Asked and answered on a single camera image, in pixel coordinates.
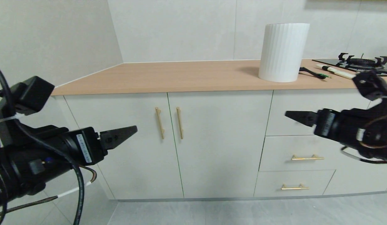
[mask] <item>gray tile floor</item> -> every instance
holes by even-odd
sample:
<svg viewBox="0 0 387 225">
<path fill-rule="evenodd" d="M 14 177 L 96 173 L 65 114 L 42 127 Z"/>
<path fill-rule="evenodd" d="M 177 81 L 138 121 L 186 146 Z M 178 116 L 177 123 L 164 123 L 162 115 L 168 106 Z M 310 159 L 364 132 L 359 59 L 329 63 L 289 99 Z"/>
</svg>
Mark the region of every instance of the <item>gray tile floor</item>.
<svg viewBox="0 0 387 225">
<path fill-rule="evenodd" d="M 251 201 L 120 202 L 109 225 L 385 225 L 387 193 Z"/>
</svg>

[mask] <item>wooden countertop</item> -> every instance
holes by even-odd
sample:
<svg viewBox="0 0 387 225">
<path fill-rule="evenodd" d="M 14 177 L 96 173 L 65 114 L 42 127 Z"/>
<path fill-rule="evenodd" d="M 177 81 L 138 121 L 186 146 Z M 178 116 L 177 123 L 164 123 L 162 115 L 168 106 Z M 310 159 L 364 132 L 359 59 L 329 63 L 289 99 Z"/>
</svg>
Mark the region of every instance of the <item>wooden countertop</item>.
<svg viewBox="0 0 387 225">
<path fill-rule="evenodd" d="M 261 80 L 259 60 L 124 63 L 57 87 L 52 95 L 355 88 L 351 80 L 316 68 L 317 63 L 304 59 L 302 67 L 331 79 L 300 72 L 290 83 Z"/>
</svg>

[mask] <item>white cable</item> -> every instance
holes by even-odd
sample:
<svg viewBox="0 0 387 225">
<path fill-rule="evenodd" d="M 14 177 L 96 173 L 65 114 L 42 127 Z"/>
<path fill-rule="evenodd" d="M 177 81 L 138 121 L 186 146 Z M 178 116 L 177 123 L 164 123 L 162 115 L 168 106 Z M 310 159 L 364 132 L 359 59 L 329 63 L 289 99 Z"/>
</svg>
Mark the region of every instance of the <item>white cable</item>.
<svg viewBox="0 0 387 225">
<path fill-rule="evenodd" d="M 87 187 L 87 186 L 89 186 L 89 185 L 91 185 L 92 184 L 92 182 L 87 182 L 86 184 L 85 184 L 85 187 Z M 61 198 L 61 197 L 63 197 L 63 196 L 66 196 L 66 195 L 69 195 L 69 194 L 71 194 L 71 193 L 73 193 L 73 192 L 76 192 L 77 190 L 79 190 L 79 187 L 76 187 L 76 188 L 74 188 L 74 189 L 71 189 L 71 190 L 69 190 L 69 191 L 66 191 L 66 192 L 63 192 L 63 193 L 61 193 L 61 194 L 59 194 L 59 195 L 57 195 L 58 196 L 58 198 Z"/>
<path fill-rule="evenodd" d="M 15 114 L 15 115 L 13 115 L 12 117 L 6 117 L 6 118 L 0 119 L 0 122 L 9 121 L 9 120 L 14 120 L 14 119 L 19 119 L 19 118 L 22 118 L 22 117 L 25 117 L 25 115 L 24 115 L 24 114 L 17 113 L 17 114 Z"/>
</svg>

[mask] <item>gold drawer handle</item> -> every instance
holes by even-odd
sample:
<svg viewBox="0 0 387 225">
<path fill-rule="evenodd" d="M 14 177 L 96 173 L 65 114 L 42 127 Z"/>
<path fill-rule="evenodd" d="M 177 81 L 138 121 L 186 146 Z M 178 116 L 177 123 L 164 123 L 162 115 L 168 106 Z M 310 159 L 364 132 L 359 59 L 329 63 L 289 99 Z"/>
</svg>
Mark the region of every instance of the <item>gold drawer handle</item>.
<svg viewBox="0 0 387 225">
<path fill-rule="evenodd" d="M 161 110 L 158 107 L 156 107 L 156 113 L 157 113 L 157 119 L 159 120 L 161 139 L 164 139 L 165 130 L 163 129 L 163 125 L 161 124 L 161 118 L 160 118 Z"/>
<path fill-rule="evenodd" d="M 310 189 L 309 187 L 305 187 L 303 184 L 299 184 L 299 187 L 286 187 L 285 184 L 282 184 L 281 190 L 305 190 L 305 189 Z"/>
<path fill-rule="evenodd" d="M 296 155 L 293 155 L 291 160 L 294 161 L 294 160 L 323 160 L 324 157 L 318 157 L 316 154 L 313 154 L 312 157 L 310 158 L 298 158 L 296 157 Z"/>
<path fill-rule="evenodd" d="M 179 109 L 179 107 L 176 108 L 176 114 L 178 115 L 179 134 L 181 135 L 181 139 L 184 139 L 184 130 L 182 129 L 181 124 L 181 110 Z"/>
</svg>

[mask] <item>white cylinder container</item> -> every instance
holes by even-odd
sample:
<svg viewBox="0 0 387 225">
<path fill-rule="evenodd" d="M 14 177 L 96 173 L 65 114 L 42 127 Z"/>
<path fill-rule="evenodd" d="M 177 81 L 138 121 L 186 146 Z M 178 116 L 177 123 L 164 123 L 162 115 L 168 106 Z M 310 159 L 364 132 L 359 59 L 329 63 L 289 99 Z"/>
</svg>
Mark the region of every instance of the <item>white cylinder container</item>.
<svg viewBox="0 0 387 225">
<path fill-rule="evenodd" d="M 265 28 L 259 78 L 296 81 L 310 24 L 268 24 Z"/>
</svg>

